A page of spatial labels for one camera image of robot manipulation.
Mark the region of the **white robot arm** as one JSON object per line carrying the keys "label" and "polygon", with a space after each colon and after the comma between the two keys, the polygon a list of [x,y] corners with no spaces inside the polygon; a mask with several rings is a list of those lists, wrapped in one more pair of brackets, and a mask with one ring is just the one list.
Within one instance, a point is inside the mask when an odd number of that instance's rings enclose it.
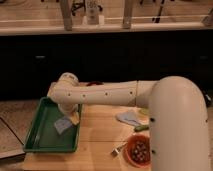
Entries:
{"label": "white robot arm", "polygon": [[64,73],[49,97],[67,115],[77,104],[147,107],[151,170],[211,171],[207,107],[187,78],[80,86],[74,74]]}

